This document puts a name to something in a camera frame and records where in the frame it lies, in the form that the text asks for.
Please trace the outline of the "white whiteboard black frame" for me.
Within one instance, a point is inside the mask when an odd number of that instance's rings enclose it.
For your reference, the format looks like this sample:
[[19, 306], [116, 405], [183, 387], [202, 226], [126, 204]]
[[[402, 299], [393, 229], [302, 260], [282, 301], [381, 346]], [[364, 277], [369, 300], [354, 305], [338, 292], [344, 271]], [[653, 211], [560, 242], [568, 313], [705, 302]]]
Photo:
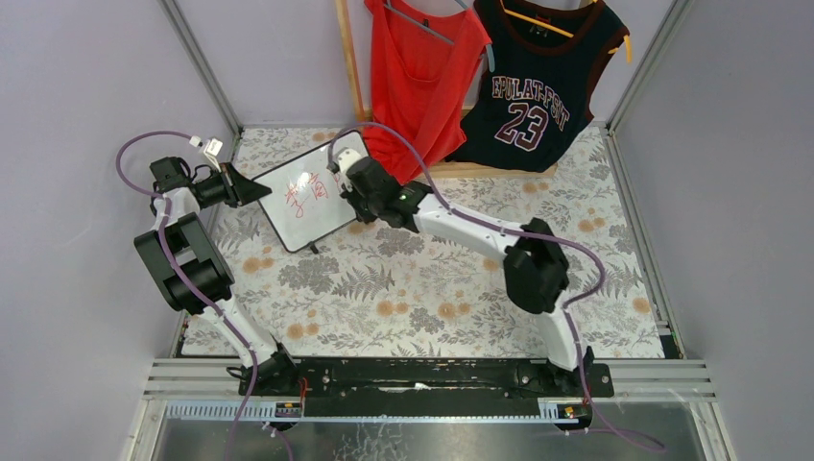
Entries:
[[289, 253], [308, 249], [356, 220], [353, 207], [340, 196], [342, 181], [327, 168], [329, 147], [335, 155], [345, 148], [366, 150], [362, 135], [350, 131], [252, 179], [271, 189], [259, 205]]

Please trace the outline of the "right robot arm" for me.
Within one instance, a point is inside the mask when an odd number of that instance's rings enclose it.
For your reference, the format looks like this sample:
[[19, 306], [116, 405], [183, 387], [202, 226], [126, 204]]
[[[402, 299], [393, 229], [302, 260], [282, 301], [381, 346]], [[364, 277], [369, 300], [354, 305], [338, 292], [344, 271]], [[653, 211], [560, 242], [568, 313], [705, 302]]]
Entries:
[[437, 236], [498, 262], [509, 300], [539, 323], [550, 374], [576, 385], [589, 360], [561, 299], [569, 284], [563, 242], [544, 221], [519, 224], [450, 203], [435, 186], [401, 184], [378, 161], [351, 149], [329, 162], [328, 169], [358, 220]]

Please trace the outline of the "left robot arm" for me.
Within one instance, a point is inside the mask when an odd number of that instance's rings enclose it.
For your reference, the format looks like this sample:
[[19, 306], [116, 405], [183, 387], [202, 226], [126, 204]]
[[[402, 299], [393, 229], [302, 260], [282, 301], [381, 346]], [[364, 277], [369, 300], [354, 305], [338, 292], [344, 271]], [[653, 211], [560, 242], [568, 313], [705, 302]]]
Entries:
[[137, 236], [134, 247], [169, 306], [209, 322], [238, 353], [227, 373], [238, 379], [239, 394], [289, 394], [299, 372], [281, 342], [261, 328], [232, 293], [235, 278], [199, 218], [201, 210], [225, 204], [239, 207], [271, 194], [266, 185], [222, 163], [196, 180], [178, 157], [150, 166], [155, 178], [152, 209], [156, 222]]

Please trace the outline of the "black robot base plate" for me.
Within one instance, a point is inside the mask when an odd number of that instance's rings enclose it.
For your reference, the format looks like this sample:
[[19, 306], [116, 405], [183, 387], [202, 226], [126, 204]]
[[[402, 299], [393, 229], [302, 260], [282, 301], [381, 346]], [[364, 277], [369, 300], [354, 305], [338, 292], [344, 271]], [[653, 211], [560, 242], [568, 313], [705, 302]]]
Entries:
[[465, 400], [544, 400], [575, 403], [611, 398], [614, 388], [608, 366], [593, 362], [579, 373], [574, 386], [553, 378], [541, 359], [337, 358], [294, 359], [299, 372], [292, 397], [299, 403], [314, 399], [358, 399], [378, 407], [390, 400], [434, 404]]

